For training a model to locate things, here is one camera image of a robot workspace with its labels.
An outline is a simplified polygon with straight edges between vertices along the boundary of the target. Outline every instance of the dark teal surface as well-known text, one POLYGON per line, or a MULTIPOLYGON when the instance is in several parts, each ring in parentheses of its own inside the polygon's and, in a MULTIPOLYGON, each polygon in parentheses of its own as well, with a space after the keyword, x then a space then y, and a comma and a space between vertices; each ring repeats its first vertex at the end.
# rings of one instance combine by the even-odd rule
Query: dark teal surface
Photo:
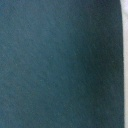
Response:
POLYGON ((0 1, 0 128, 123 128, 119 0, 0 1))

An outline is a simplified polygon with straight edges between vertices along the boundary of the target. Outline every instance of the teal fabric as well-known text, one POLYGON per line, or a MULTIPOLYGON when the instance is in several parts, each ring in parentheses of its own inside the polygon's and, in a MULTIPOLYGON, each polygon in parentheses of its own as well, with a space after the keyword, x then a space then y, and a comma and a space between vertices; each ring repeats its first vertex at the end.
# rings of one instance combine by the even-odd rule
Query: teal fabric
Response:
POLYGON ((123 128, 119 0, 0 1, 0 128, 123 128))

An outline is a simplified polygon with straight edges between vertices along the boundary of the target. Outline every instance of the teal cloth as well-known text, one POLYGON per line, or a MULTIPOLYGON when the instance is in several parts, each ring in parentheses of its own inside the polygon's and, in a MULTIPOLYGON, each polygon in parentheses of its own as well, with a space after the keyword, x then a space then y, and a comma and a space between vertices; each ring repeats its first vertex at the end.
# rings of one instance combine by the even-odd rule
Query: teal cloth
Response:
POLYGON ((0 1, 0 128, 123 128, 119 0, 0 1))

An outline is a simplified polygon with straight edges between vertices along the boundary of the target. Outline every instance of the fabric texture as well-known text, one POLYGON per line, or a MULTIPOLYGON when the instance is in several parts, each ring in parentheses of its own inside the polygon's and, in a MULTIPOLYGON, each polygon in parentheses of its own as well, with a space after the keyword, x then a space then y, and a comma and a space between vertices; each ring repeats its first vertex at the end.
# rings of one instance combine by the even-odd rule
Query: fabric texture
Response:
POLYGON ((123 128, 119 0, 0 1, 0 128, 123 128))

